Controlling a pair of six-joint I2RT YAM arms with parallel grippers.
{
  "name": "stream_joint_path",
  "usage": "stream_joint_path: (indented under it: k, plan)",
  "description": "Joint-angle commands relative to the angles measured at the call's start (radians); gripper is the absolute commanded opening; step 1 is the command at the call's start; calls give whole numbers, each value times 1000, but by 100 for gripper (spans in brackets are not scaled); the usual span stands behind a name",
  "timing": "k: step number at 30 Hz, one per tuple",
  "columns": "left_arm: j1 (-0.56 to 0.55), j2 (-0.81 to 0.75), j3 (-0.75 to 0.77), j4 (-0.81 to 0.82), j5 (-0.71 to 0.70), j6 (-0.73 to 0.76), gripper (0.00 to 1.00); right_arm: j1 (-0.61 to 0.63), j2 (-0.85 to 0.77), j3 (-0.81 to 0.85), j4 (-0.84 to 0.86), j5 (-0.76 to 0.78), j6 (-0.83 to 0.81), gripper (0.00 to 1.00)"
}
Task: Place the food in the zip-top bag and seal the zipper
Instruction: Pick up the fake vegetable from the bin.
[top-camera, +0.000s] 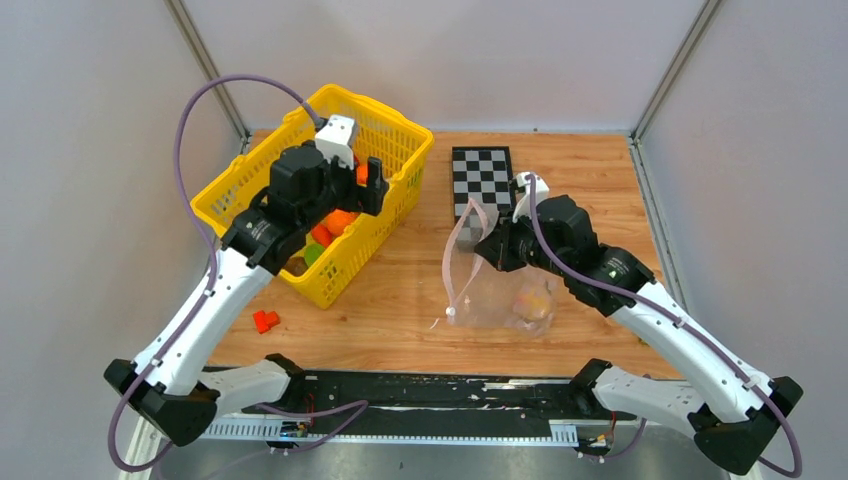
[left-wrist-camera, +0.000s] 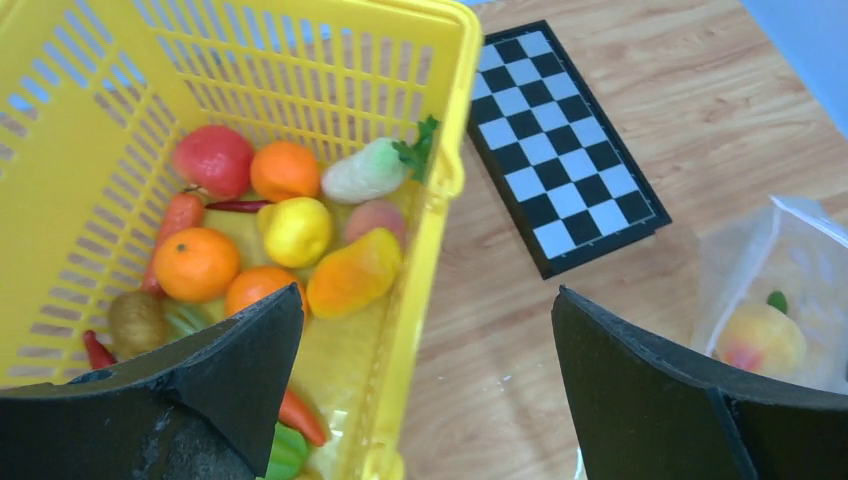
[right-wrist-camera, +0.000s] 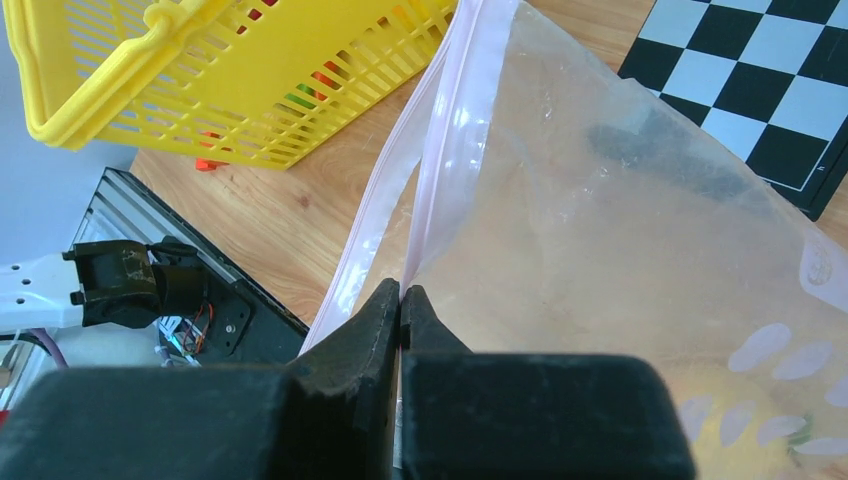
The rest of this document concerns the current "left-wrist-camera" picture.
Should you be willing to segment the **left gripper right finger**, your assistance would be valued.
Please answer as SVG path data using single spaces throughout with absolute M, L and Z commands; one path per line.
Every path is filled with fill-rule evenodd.
M 562 288 L 551 312 L 591 479 L 843 479 L 847 398 L 748 373 Z

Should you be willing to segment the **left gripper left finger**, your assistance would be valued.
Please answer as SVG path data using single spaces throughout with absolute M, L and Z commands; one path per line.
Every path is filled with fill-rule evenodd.
M 264 476 L 303 317 L 298 290 L 287 286 L 223 322 L 68 383 L 4 390 L 2 477 Z

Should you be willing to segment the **yellow peach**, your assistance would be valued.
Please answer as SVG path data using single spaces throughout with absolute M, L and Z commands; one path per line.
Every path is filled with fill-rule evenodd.
M 795 382 L 808 344 L 788 310 L 781 290 L 771 291 L 762 301 L 739 303 L 721 329 L 711 357 L 749 373 Z

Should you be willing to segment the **clear zip top bag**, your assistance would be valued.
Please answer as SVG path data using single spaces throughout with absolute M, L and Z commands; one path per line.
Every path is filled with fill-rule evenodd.
M 691 349 L 796 385 L 847 391 L 847 229 L 775 195 L 700 243 Z

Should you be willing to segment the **yellow orange mango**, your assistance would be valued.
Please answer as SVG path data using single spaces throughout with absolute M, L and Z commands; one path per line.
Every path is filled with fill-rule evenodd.
M 402 260 L 398 240 L 384 227 L 372 229 L 326 255 L 307 282 L 306 296 L 313 315 L 338 319 L 372 304 L 390 290 Z

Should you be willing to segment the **white radish with leaves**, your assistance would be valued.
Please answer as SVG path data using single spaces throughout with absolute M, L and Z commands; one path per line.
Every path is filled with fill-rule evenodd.
M 361 204 L 395 192 L 407 180 L 421 182 L 439 125 L 429 115 L 417 123 L 418 137 L 414 143 L 379 137 L 333 163 L 321 177 L 324 196 L 340 204 Z

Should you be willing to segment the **yellow plastic basket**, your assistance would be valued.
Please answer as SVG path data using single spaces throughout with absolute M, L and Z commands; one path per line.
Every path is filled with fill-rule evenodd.
M 456 1 L 1 5 L 1 475 L 402 479 Z

